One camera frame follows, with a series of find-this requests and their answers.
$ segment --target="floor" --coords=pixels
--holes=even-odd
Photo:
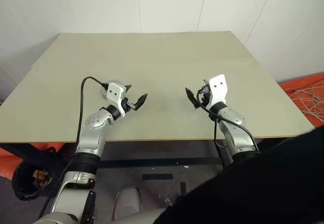
[[[216,157],[211,141],[145,141],[110,142],[106,144],[103,160]],[[111,220],[116,194],[125,184],[140,189],[143,210],[165,208],[166,200],[180,194],[180,182],[186,183],[187,192],[215,176],[221,166],[193,165],[172,167],[110,168],[99,169],[94,191],[97,194],[97,223]],[[143,174],[172,174],[170,180],[142,180]],[[0,223],[33,223],[45,198],[24,202],[18,200],[11,182],[0,177]]]

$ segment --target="beige table surface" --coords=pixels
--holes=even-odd
[[[140,110],[109,129],[107,141],[211,139],[213,122],[194,109],[185,87],[225,74],[227,104],[256,138],[313,129],[274,79],[229,31],[151,34],[61,34],[0,107],[0,142],[74,142],[84,77],[118,79],[148,93]],[[84,121],[107,102],[100,86],[85,86]]]

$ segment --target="black cloth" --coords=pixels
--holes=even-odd
[[[313,223],[323,220],[324,127],[230,167],[154,222]]]

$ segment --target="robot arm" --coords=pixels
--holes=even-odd
[[[101,93],[110,105],[99,109],[86,120],[86,127],[64,175],[51,213],[34,224],[93,223],[96,193],[91,189],[96,183],[97,168],[105,146],[108,126],[112,126],[118,118],[125,117],[130,109],[139,109],[147,97],[145,94],[132,104],[125,97],[131,86],[124,86],[117,81],[106,85]]]
[[[219,124],[225,144],[234,160],[259,153],[252,135],[245,129],[244,118],[225,104],[227,85],[223,74],[205,81],[196,98],[188,88],[186,93],[195,108],[201,106],[209,113],[211,120]],[[203,94],[202,103],[199,101],[199,94]]]

